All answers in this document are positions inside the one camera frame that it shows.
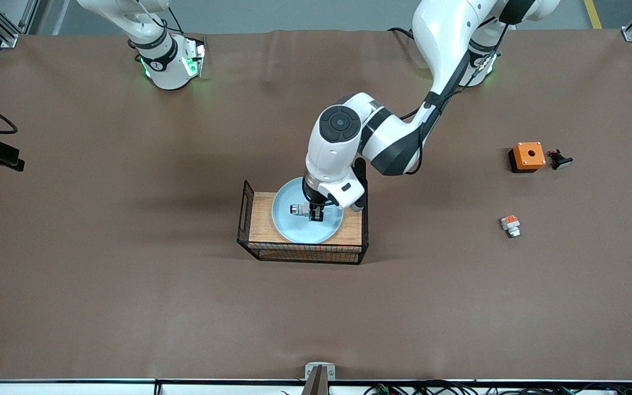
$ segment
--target wooden board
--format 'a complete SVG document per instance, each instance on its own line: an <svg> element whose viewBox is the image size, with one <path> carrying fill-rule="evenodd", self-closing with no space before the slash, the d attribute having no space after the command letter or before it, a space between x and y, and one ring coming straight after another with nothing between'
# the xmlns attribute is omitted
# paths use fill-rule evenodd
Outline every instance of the wooden board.
<svg viewBox="0 0 632 395"><path fill-rule="evenodd" d="M289 242L279 234L272 220L272 204L275 192L255 192L253 213L250 220L250 242ZM341 228L322 244L361 245L362 213L345 210Z"/></svg>
<svg viewBox="0 0 632 395"><path fill-rule="evenodd" d="M345 252L318 252L313 253L313 255L309 256L308 259L299 259L294 258L294 260L289 260L289 262L313 262L313 261L322 261L326 263L358 263L359 248L356 249L358 252L354 253L345 253ZM284 260L284 252L279 250L260 250L260 258L266 261L283 261Z"/></svg>

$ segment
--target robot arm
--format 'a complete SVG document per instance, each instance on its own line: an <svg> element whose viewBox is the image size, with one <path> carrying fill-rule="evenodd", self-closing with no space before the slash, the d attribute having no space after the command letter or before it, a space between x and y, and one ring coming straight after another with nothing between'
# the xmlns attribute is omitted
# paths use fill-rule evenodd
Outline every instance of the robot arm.
<svg viewBox="0 0 632 395"><path fill-rule="evenodd" d="M77 0L120 27L140 53L145 74L162 89L183 87L201 72L204 42L169 33L155 13L171 0Z"/></svg>
<svg viewBox="0 0 632 395"><path fill-rule="evenodd" d="M410 172L458 85L477 84L491 70L506 25L544 18L558 2L423 0L414 13L413 33L434 76L431 90L408 123L366 93L344 97L321 113L311 132L304 172L312 211L328 204L359 209L353 204L364 188L351 169L358 153L385 176ZM498 21L484 24L490 15Z"/></svg>

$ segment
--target black wire basket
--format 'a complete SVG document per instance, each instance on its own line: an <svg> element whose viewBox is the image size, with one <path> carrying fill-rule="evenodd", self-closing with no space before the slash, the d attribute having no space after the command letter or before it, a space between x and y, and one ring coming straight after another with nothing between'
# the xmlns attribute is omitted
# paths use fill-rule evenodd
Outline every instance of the black wire basket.
<svg viewBox="0 0 632 395"><path fill-rule="evenodd" d="M362 210L362 237L359 245L302 244L294 242L262 242L250 240L250 225L253 217L255 192L246 180L243 184L243 202L238 223L238 244L260 261L340 263L359 265L369 246L367 230L367 180L364 160L355 161L354 172L364 187L364 209Z"/></svg>

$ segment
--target brown table surface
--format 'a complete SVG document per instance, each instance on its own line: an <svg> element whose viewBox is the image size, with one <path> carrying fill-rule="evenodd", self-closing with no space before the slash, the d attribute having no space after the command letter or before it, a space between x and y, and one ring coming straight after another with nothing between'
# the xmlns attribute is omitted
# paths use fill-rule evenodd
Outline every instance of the brown table surface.
<svg viewBox="0 0 632 395"><path fill-rule="evenodd" d="M314 120L368 92L397 114L431 74L388 32L209 37L163 92L125 37L21 37L0 54L0 378L632 379L632 43L509 32L414 177L369 172L360 267L256 262L243 180L303 171ZM539 140L566 170L507 170ZM507 239L499 218L517 215Z"/></svg>

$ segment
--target orange box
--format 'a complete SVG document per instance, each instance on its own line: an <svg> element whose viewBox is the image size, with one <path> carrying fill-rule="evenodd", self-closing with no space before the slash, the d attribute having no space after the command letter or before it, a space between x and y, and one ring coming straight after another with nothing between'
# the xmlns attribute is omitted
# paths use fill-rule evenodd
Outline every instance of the orange box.
<svg viewBox="0 0 632 395"><path fill-rule="evenodd" d="M540 142L517 143L509 151L509 160L514 173L533 173L546 165Z"/></svg>

